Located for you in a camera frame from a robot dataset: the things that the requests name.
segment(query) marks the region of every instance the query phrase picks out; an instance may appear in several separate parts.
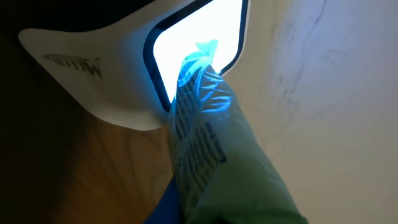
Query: wooden floor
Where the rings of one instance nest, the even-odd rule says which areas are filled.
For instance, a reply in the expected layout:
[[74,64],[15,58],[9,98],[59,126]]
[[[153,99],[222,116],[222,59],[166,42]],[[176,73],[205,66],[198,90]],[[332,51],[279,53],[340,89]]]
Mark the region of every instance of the wooden floor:
[[142,223],[172,176],[167,128],[88,114],[0,32],[0,223]]

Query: plastic bag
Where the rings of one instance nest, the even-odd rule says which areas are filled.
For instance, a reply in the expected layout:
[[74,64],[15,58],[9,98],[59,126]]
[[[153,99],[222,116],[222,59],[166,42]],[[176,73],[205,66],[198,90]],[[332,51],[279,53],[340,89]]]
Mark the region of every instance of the plastic bag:
[[185,223],[308,223],[258,146],[238,99],[214,72],[217,41],[182,63],[170,153]]

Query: clear plastic bag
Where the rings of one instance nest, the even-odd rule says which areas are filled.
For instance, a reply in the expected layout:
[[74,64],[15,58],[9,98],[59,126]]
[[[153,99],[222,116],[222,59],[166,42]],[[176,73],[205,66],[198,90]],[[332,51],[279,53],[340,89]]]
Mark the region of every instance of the clear plastic bag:
[[211,67],[217,41],[197,47],[182,63],[169,117],[185,223],[308,223]]

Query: blue sleeve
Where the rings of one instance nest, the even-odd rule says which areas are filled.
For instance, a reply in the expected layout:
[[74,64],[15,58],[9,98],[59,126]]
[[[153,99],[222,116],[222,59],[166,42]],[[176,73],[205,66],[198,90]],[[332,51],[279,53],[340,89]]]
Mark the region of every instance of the blue sleeve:
[[160,199],[160,202],[144,224],[179,224],[180,211],[181,207],[180,201],[178,200],[177,183],[175,177],[173,177]]

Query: white wall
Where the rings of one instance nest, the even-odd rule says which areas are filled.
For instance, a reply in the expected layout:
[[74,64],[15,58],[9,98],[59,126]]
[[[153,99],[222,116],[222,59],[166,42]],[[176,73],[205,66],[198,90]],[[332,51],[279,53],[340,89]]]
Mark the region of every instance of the white wall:
[[398,1],[252,0],[225,79],[311,223],[398,222]]

